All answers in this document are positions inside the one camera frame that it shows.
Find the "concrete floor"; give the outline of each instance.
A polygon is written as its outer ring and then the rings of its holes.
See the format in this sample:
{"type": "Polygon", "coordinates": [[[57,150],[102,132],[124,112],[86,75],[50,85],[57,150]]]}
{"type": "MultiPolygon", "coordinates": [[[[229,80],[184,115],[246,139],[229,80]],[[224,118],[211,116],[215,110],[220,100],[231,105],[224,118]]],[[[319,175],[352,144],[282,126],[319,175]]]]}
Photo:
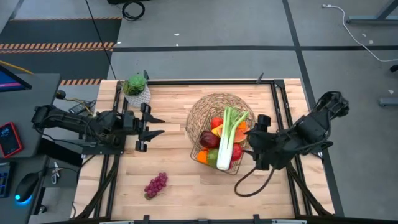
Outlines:
{"type": "MultiPolygon", "coordinates": [[[[18,0],[0,2],[0,29],[18,0]]],[[[322,9],[328,3],[347,15],[373,15],[388,0],[289,0],[301,46],[355,45],[341,24],[341,12],[322,9]]],[[[105,0],[89,0],[95,17],[120,16],[120,9],[105,0]]],[[[171,47],[206,45],[293,46],[279,0],[152,0],[144,2],[146,14],[136,22],[122,21],[118,47],[171,47]]],[[[17,18],[89,17],[84,1],[25,0],[17,18]]],[[[363,43],[398,45],[396,26],[349,25],[363,43]]],[[[398,58],[397,51],[375,51],[382,59],[398,58]]],[[[380,108],[381,96],[397,96],[398,77],[365,51],[305,51],[304,61],[315,98],[339,90],[350,102],[347,117],[333,121],[329,153],[346,217],[398,220],[396,138],[398,108],[380,108]]],[[[117,78],[146,69],[155,78],[302,78],[294,51],[225,50],[192,52],[114,52],[111,60],[117,78]]],[[[71,96],[92,100],[98,87],[62,87],[71,96]]],[[[56,101],[56,106],[70,105],[56,101]]],[[[57,131],[64,139],[71,133],[57,131]]],[[[62,197],[48,213],[32,223],[69,217],[72,190],[58,190],[62,197]]]]}

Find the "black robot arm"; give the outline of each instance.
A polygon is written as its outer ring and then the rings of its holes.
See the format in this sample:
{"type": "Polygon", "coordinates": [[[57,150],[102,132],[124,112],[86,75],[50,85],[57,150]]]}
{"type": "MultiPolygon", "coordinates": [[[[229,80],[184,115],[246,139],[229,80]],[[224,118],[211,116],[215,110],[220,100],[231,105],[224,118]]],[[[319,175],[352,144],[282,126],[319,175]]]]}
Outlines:
{"type": "Polygon", "coordinates": [[[95,117],[80,116],[58,109],[52,105],[38,106],[32,118],[33,128],[44,129],[59,127],[85,135],[85,142],[95,142],[108,148],[123,146],[127,135],[138,135],[136,150],[146,152],[145,141],[163,133],[163,130],[149,131],[150,123],[163,123],[150,114],[150,106],[141,104],[142,119],[136,118],[134,112],[116,110],[97,113],[95,117]]]}
{"type": "Polygon", "coordinates": [[[321,147],[333,145],[327,141],[331,133],[330,121],[348,114],[348,101],[340,92],[325,93],[312,111],[302,116],[293,126],[278,133],[268,133],[271,119],[259,115],[255,128],[248,131],[248,141],[253,152],[248,152],[256,161],[256,169],[283,169],[296,154],[306,155],[321,147]]]}

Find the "potted plant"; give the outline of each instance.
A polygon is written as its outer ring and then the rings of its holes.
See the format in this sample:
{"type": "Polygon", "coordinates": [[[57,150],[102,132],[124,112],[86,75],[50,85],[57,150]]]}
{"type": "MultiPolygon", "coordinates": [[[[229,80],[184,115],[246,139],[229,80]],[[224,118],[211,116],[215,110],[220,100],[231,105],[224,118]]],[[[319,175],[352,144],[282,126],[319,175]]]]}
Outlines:
{"type": "Polygon", "coordinates": [[[127,101],[133,106],[139,108],[141,103],[150,102],[150,91],[147,86],[148,74],[137,73],[123,82],[123,93],[127,101]]]}

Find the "red grapes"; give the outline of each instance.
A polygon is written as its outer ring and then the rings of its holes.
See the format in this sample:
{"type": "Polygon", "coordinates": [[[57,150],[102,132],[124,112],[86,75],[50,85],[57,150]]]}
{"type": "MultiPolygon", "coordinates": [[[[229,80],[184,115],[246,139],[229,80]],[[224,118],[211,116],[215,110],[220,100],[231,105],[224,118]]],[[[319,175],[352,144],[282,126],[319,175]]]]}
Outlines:
{"type": "Polygon", "coordinates": [[[144,191],[145,193],[145,198],[147,200],[150,200],[151,198],[155,197],[158,192],[160,192],[164,187],[166,187],[166,181],[167,181],[167,174],[165,172],[159,173],[159,175],[150,180],[150,183],[148,186],[145,186],[144,191]]]}

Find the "computer screen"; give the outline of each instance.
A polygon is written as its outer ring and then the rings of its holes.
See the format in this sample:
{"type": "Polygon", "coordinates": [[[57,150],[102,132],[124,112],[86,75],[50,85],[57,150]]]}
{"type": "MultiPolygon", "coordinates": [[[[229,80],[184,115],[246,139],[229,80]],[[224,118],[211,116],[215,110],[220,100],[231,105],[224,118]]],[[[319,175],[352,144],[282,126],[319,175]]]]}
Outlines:
{"type": "Polygon", "coordinates": [[[28,83],[0,66],[0,92],[31,89],[28,83]]]}

